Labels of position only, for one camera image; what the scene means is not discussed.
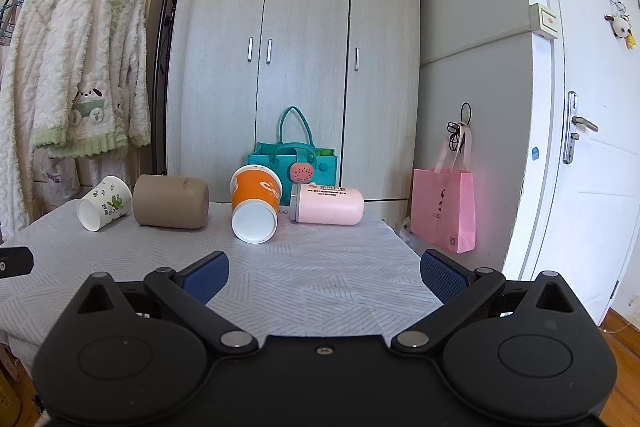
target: blue gripper pad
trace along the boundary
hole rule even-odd
[[[467,278],[425,251],[420,258],[422,282],[445,304],[468,287]]]
[[[215,251],[174,275],[174,282],[194,299],[207,304],[229,279],[229,259]]]

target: white fluffy robe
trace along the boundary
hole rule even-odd
[[[110,3],[60,0],[53,13],[34,123],[36,147],[52,145],[52,156],[91,156],[118,146],[109,72]],[[99,107],[89,114],[87,102]]]
[[[131,143],[142,147],[151,143],[151,117],[146,92],[146,31],[143,1],[136,0],[124,35],[122,62],[116,71],[115,84],[122,104],[124,131]],[[89,161],[92,184],[105,176],[117,176],[129,184],[127,159],[107,153]]]
[[[0,89],[0,225],[7,240],[33,221],[35,93],[58,0],[24,0]]]

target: panda plush toy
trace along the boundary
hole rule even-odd
[[[636,45],[636,40],[631,33],[631,24],[629,21],[618,16],[605,15],[604,19],[611,23],[613,34],[619,39],[625,39],[626,47],[632,49]]]

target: pink bag handle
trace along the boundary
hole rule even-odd
[[[462,165],[465,171],[469,170],[469,167],[471,165],[471,130],[469,129],[469,126],[465,123],[462,122],[458,122],[458,125],[460,126],[460,140],[458,143],[462,143],[462,140],[464,138],[465,140],[465,153],[463,154],[462,157]],[[442,144],[442,149],[440,149],[440,156],[438,158],[438,163],[436,164],[436,168],[434,169],[434,172],[438,173],[441,172],[443,168],[445,168],[445,160],[447,159],[447,155],[449,153],[449,140],[446,139],[444,140],[444,143]],[[451,163],[451,166],[449,167],[449,171],[453,172],[453,167],[456,164],[456,160],[458,159],[458,154],[460,154],[460,147],[458,147],[458,149],[456,150],[456,154],[453,156],[453,161]]]

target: white door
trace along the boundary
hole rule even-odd
[[[560,272],[598,324],[636,237],[640,206],[640,48],[614,37],[608,0],[559,0],[566,92],[577,114],[574,160],[561,160],[534,273]],[[620,0],[640,32],[637,0]]]
[[[167,93],[168,174],[198,176],[230,201],[254,151],[264,0],[178,0]]]
[[[340,182],[366,200],[409,197],[419,68],[420,0],[351,0]]]
[[[339,155],[344,113],[349,0],[265,0],[258,73],[256,140],[276,142],[278,118],[298,106],[316,146]],[[306,142],[290,116],[284,141]]]

